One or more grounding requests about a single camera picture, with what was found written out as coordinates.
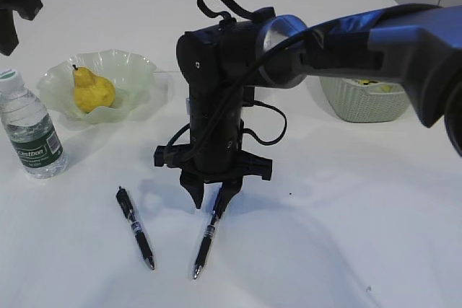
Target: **water bottle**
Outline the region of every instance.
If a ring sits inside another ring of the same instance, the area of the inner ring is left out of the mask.
[[[67,156],[45,105],[24,86],[18,71],[0,71],[0,117],[27,172],[53,177],[66,169]]]

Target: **yellow pear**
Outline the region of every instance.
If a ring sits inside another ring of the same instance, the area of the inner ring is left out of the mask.
[[[116,98],[116,89],[104,77],[93,74],[84,67],[74,67],[74,101],[84,112],[92,112],[99,106],[111,106]]]

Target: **white basket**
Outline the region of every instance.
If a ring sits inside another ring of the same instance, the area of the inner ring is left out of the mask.
[[[399,84],[361,85],[349,79],[319,79],[335,113],[348,122],[389,122],[397,119],[409,106],[409,99]],[[385,92],[384,86],[390,86],[389,91]]]

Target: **green glass bowl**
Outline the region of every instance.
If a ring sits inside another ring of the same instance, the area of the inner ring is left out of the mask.
[[[110,107],[100,106],[90,113],[77,107],[72,64],[89,68],[114,84],[116,96]],[[48,109],[59,111],[70,120],[116,123],[150,98],[148,86],[155,71],[156,66],[147,58],[122,50],[77,54],[48,70],[38,83],[39,98]]]

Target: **table surface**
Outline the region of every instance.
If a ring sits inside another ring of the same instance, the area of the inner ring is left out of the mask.
[[[393,0],[237,0],[273,5],[307,25],[377,9]],[[273,147],[246,136],[246,150],[274,160],[273,180],[244,180],[220,221],[197,281],[191,269],[218,187],[196,211],[179,171],[154,168],[156,145],[185,123],[186,82],[175,44],[214,24],[196,0],[43,0],[18,20],[20,44],[0,66],[29,87],[75,53],[118,48],[161,72],[168,103],[153,98],[122,123],[86,126],[51,112],[68,170],[34,180],[0,134],[2,307],[459,307],[462,302],[462,161],[442,122],[422,127],[412,110],[392,123],[339,120],[317,77],[291,90],[258,90],[287,113]],[[264,138],[282,122],[245,110]],[[116,203],[130,191],[154,247],[147,269]]]

